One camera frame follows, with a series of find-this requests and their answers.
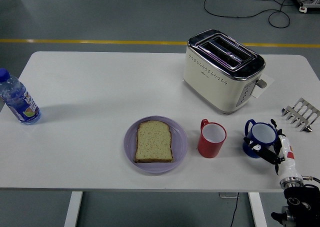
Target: toaster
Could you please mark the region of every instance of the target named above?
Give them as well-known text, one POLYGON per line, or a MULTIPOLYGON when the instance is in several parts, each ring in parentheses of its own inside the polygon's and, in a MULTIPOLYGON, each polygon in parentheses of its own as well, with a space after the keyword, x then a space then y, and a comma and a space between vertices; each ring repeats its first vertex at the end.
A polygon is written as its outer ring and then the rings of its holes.
POLYGON ((260 55, 210 29, 187 42, 183 78, 218 110, 230 114, 249 101, 265 66, 260 55))

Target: black cable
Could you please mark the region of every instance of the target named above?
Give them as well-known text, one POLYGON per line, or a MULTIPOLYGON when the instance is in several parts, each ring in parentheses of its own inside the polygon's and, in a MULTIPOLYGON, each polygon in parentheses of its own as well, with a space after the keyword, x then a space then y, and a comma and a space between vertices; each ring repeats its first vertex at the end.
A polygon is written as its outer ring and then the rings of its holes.
POLYGON ((320 179, 313 177, 314 181, 317 181, 318 183, 320 183, 320 179))
POLYGON ((206 8, 206 2, 207 2, 207 0, 204 0, 204 2, 203 2, 203 8, 204 8, 204 10, 205 10, 208 14, 210 14, 210 15, 212 15, 212 16, 221 17, 221 18, 233 18, 233 19, 236 19, 236 18, 237 18, 237 19, 252 18, 252 17, 258 16, 258 15, 264 13, 264 12, 274 11, 273 13, 271 13, 271 14, 269 15, 269 18, 268 18, 268 22, 269 22, 269 24, 270 24, 271 26, 273 26, 273 27, 275 27, 275 28, 278 28, 278 29, 284 29, 284 28, 287 28, 287 27, 290 25, 290 22, 291 22, 290 17, 289 17, 285 12, 282 11, 282 7, 283 7, 283 6, 293 6, 294 4, 293 4, 293 5, 285 5, 284 3, 285 3, 286 0, 283 0, 282 3, 279 3, 279 2, 277 2, 276 0, 260 0, 260 1, 275 1, 277 4, 280 5, 280 9, 265 9, 265 10, 263 10, 263 11, 260 11, 259 13, 256 13, 256 14, 253 14, 253 15, 248 15, 248 16, 219 15, 219 14, 211 13, 210 11, 207 10, 207 8, 206 8), (274 14, 276 14, 276 13, 281 13, 281 14, 285 15, 286 18, 288 19, 288 24, 285 25, 285 26, 276 26, 276 25, 272 24, 270 18, 271 18, 272 15, 274 15, 274 14))
POLYGON ((232 225, 234 224, 235 214, 236 214, 236 210, 237 210, 237 207, 238 207, 238 200, 239 200, 239 192, 238 192, 238 194, 236 196, 235 209, 234 209, 234 212, 233 212, 233 216, 232 216, 232 221, 231 221, 230 227, 232 227, 232 225))

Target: blue cup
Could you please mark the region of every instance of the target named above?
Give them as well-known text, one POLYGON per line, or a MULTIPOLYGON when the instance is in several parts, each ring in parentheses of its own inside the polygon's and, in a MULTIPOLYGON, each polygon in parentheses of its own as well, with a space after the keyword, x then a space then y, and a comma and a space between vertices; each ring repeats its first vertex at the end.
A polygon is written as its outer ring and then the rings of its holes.
MULTIPOLYGON (((251 141, 256 143, 257 145, 261 145, 262 148, 269 149, 272 146, 277 138, 277 131, 275 128, 269 123, 263 122, 255 122, 253 119, 249 119, 245 123, 244 134, 251 141)), ((252 158, 260 158, 249 146, 246 142, 242 144, 243 151, 252 158)))

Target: red cup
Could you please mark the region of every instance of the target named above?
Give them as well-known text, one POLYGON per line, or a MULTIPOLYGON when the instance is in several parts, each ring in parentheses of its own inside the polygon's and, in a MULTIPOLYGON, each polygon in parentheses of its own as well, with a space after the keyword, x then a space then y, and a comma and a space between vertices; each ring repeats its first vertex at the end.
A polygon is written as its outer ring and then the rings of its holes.
POLYGON ((206 158, 213 158, 219 153, 221 146, 227 138, 225 128, 207 119, 201 121, 201 134, 198 142, 199 153, 206 158))

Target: plate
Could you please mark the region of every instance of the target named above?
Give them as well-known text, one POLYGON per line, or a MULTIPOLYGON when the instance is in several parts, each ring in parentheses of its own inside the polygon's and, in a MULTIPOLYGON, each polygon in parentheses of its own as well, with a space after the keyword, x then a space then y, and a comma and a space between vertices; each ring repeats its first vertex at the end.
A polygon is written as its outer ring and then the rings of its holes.
POLYGON ((160 174, 177 167, 185 158, 188 149, 188 139, 184 129, 174 120, 164 116, 149 116, 135 122, 124 136, 124 151, 131 163, 149 173, 160 174), (162 121, 169 125, 171 131, 171 149, 174 161, 171 163, 135 163, 137 131, 144 121, 162 121))

